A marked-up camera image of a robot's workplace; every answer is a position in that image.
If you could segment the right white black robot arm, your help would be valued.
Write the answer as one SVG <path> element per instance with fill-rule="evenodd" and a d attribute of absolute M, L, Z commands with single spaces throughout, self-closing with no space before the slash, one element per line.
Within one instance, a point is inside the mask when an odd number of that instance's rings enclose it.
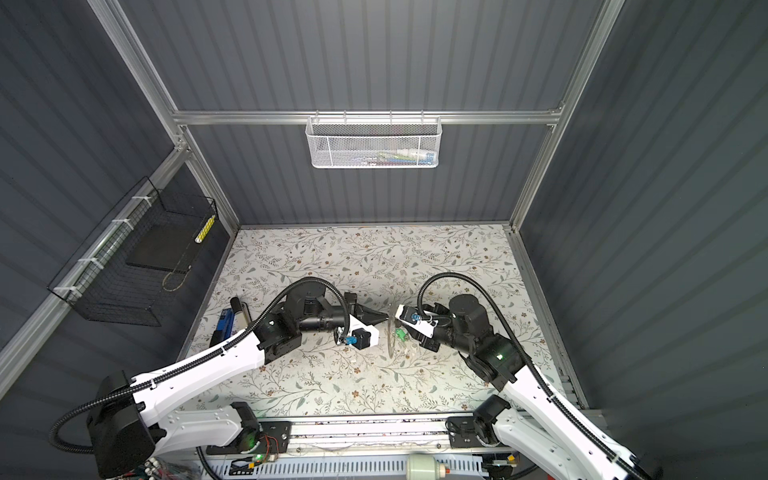
<path fill-rule="evenodd" d="M 646 479 L 636 456 L 571 404 L 543 377 L 492 298 L 471 294 L 448 306 L 424 307 L 423 284 L 414 306 L 396 317 L 423 347 L 457 350 L 465 365 L 496 392 L 473 414 L 478 439 L 501 444 L 555 479 Z"/>

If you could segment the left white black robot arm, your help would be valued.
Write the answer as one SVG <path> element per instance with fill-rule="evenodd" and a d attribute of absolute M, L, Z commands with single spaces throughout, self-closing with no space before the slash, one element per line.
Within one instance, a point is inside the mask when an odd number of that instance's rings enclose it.
<path fill-rule="evenodd" d="M 336 344 L 358 350 L 375 346 L 377 327 L 388 318 L 360 304 L 356 294 L 341 293 L 312 276 L 285 287 L 256 318 L 238 298 L 231 299 L 230 307 L 246 320 L 244 329 L 175 364 L 135 377 L 123 372 L 106 377 L 94 400 L 53 423 L 49 443 L 66 453 L 93 456 L 100 478 L 109 479 L 174 450 L 257 437 L 258 419 L 244 402 L 221 413 L 196 412 L 187 421 L 176 410 L 223 381 L 296 350 L 306 332 L 330 332 Z"/>

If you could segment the metal perforated ring disc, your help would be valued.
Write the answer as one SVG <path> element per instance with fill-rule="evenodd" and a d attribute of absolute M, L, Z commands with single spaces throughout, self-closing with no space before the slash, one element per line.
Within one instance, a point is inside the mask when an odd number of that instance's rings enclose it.
<path fill-rule="evenodd" d="M 397 311 L 398 311 L 399 305 L 397 303 L 392 303 L 389 306 L 388 310 L 388 320 L 387 320 L 387 353 L 388 357 L 392 359 L 395 356 L 395 353 L 397 351 Z"/>

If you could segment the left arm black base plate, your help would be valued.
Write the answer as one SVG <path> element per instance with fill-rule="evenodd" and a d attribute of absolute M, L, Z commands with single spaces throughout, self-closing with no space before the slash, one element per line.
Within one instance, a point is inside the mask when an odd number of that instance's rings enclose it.
<path fill-rule="evenodd" d="M 246 429 L 225 446 L 207 446 L 206 455 L 278 455 L 287 452 L 292 423 L 288 421 L 261 422 L 259 430 Z"/>

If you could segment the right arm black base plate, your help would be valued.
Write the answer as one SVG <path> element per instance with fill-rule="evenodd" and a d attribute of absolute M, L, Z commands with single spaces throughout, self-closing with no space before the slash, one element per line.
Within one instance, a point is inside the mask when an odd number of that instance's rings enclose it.
<path fill-rule="evenodd" d="M 448 433 L 449 443 L 455 449 L 496 448 L 512 450 L 496 435 L 494 428 L 500 424 L 500 418 L 476 424 L 472 415 L 449 416 L 444 426 Z"/>

